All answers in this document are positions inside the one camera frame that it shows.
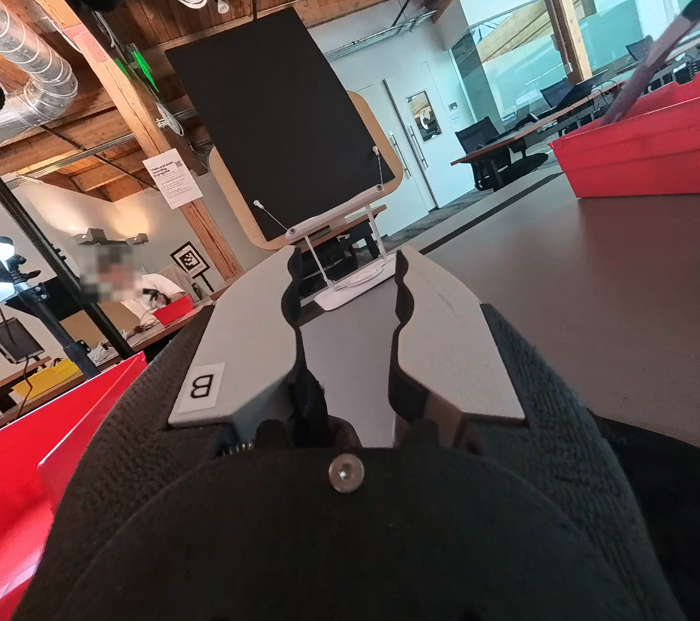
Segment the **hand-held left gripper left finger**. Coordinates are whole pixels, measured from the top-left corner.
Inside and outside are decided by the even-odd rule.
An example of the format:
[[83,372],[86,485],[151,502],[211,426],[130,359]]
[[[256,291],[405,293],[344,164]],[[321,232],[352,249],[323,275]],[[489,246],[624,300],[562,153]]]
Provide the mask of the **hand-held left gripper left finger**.
[[276,420],[291,428],[290,386],[304,365],[299,328],[302,252],[287,246],[215,304],[170,413],[175,429],[223,424],[239,442]]

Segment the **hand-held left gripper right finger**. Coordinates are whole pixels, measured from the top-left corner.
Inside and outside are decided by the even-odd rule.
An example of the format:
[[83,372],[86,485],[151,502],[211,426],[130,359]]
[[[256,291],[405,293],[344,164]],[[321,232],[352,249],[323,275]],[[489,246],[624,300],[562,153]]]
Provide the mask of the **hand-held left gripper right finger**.
[[396,253],[394,280],[393,445],[422,420],[436,425],[443,448],[465,445],[470,424],[525,426],[526,414],[478,297],[410,247]]

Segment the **red plastic bin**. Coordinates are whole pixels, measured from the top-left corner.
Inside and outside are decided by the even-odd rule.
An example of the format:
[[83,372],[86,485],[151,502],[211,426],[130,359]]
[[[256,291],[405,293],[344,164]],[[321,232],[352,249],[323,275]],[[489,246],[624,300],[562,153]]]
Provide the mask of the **red plastic bin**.
[[577,198],[699,194],[699,75],[640,97],[615,124],[597,119],[551,148]]
[[192,297],[186,294],[162,308],[153,310],[152,315],[163,327],[166,327],[178,322],[195,310]]
[[29,587],[89,441],[146,366],[136,354],[1,428],[2,620]]

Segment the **dark grey usb hub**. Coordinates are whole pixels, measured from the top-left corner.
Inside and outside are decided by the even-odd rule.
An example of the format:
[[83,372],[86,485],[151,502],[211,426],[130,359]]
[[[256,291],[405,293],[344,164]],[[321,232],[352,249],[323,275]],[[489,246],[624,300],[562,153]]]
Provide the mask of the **dark grey usb hub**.
[[619,96],[600,120],[601,127],[615,124],[625,118],[672,50],[698,25],[699,0],[691,0],[669,24],[663,34],[652,43],[651,48],[625,83]]

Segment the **black white marker sign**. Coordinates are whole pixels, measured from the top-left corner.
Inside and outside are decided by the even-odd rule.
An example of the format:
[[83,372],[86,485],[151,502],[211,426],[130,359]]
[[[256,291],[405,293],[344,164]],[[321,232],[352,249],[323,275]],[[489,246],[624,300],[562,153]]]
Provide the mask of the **black white marker sign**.
[[185,242],[179,248],[171,252],[170,257],[191,279],[200,279],[207,285],[210,291],[214,291],[213,286],[205,277],[206,272],[208,272],[211,267],[192,242]]

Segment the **white acrylic board stand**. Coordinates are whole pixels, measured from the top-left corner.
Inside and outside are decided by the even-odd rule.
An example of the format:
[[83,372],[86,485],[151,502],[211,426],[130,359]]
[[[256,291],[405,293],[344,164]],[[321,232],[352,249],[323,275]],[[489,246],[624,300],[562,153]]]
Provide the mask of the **white acrylic board stand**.
[[[387,253],[384,247],[374,215],[371,209],[371,203],[384,197],[386,188],[384,186],[384,176],[382,170],[382,156],[377,145],[372,147],[372,151],[377,158],[379,167],[380,182],[371,184],[368,189],[350,198],[346,202],[329,209],[323,214],[316,215],[304,220],[301,223],[296,223],[285,231],[285,239],[288,242],[296,242],[299,239],[304,239],[307,243],[311,254],[319,267],[322,278],[326,281],[327,287],[324,291],[316,296],[316,304],[325,312],[335,311],[363,293],[373,289],[390,277],[395,275],[397,254]],[[380,257],[374,261],[352,273],[349,276],[341,279],[338,282],[332,281],[323,269],[320,260],[314,251],[310,241],[310,234],[331,223],[332,220],[339,216],[345,216],[357,209],[363,208],[367,214],[368,222],[372,228],[372,232],[377,239],[377,244],[380,250]]]

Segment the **white paper sign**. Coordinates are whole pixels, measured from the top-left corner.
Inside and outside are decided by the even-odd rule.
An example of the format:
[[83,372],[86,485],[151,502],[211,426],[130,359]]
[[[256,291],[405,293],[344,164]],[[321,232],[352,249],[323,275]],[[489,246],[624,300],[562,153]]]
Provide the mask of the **white paper sign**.
[[144,167],[171,210],[201,199],[203,193],[177,149],[144,160]]

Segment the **yellow plastic bin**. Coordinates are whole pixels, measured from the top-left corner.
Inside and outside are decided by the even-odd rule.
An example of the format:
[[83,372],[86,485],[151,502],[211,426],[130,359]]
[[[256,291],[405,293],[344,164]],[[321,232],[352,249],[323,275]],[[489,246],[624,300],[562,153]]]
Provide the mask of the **yellow plastic bin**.
[[82,373],[75,363],[64,358],[17,383],[10,395],[19,403],[25,398],[35,398],[75,376],[80,377]]

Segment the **black pole with disc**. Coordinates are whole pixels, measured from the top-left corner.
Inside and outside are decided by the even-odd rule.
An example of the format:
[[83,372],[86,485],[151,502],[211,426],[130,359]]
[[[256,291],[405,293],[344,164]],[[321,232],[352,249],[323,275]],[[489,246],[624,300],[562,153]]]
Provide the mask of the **black pole with disc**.
[[59,249],[48,240],[22,203],[14,196],[5,181],[1,181],[1,205],[59,278],[69,297],[81,310],[86,312],[88,318],[100,329],[104,337],[116,349],[118,355],[123,359],[134,356],[134,350],[101,307],[97,303],[87,302],[83,298],[78,277],[61,256]]

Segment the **black display board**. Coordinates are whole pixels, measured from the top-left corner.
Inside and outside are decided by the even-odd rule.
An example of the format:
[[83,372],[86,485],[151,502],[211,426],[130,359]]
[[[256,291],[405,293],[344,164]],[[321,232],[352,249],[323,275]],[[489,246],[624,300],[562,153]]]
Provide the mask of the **black display board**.
[[277,250],[390,195],[403,167],[285,8],[164,51],[207,129],[209,167],[247,238]]

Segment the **long wooden desk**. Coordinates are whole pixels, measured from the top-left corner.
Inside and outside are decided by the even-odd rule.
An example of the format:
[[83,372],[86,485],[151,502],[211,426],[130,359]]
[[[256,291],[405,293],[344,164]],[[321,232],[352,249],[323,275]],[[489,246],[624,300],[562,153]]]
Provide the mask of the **long wooden desk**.
[[468,153],[459,159],[452,161],[451,166],[460,164],[470,164],[483,159],[489,159],[491,153],[502,148],[508,147],[511,150],[525,153],[528,147],[528,139],[532,140],[535,135],[541,135],[546,130],[553,128],[556,132],[563,129],[565,122],[570,118],[577,118],[578,113],[590,109],[594,106],[596,99],[602,98],[608,93],[612,93],[620,89],[620,87],[628,80],[627,73],[619,75],[603,82],[601,85],[592,88],[590,94],[583,99],[574,102],[573,104],[549,114],[545,118],[539,119],[537,122],[523,126],[514,132],[501,136],[494,142],[491,142],[483,147]]

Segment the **black office chair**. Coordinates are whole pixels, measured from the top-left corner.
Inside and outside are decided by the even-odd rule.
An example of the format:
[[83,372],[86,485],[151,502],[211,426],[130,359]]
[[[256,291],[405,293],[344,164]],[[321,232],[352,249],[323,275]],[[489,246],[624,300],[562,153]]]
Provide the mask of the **black office chair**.
[[[500,133],[489,117],[483,118],[456,133],[457,140],[467,156],[492,144],[499,139]],[[512,159],[512,152],[507,146],[499,147],[469,164],[479,191],[497,191],[543,166],[549,158],[547,153],[523,155]]]

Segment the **black light stand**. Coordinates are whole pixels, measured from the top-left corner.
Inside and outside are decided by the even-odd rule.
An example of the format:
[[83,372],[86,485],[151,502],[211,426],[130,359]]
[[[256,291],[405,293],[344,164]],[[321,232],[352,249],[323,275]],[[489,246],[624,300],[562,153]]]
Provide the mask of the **black light stand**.
[[23,303],[34,311],[45,328],[61,345],[66,357],[80,369],[87,379],[97,377],[100,370],[90,359],[88,351],[71,337],[48,308],[46,304],[47,294],[39,285],[30,284],[30,279],[38,276],[39,272],[23,273],[20,271],[20,266],[25,262],[26,258],[16,254],[6,261],[1,261],[1,283],[12,285],[13,292],[18,294]]

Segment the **green exit sign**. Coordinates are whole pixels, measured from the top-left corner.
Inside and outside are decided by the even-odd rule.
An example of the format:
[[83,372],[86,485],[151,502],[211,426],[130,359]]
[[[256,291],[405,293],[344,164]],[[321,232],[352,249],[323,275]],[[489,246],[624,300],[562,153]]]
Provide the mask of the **green exit sign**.
[[140,79],[154,94],[160,93],[151,66],[148,65],[145,57],[134,43],[118,44],[114,50],[116,52],[115,62],[125,74]]

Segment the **silver ventilation duct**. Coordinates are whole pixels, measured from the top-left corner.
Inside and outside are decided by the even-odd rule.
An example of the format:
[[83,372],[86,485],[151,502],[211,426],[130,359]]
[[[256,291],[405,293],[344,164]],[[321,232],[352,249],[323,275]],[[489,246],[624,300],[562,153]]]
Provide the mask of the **silver ventilation duct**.
[[27,75],[20,88],[1,90],[1,144],[60,118],[78,92],[70,64],[1,4],[1,56]]

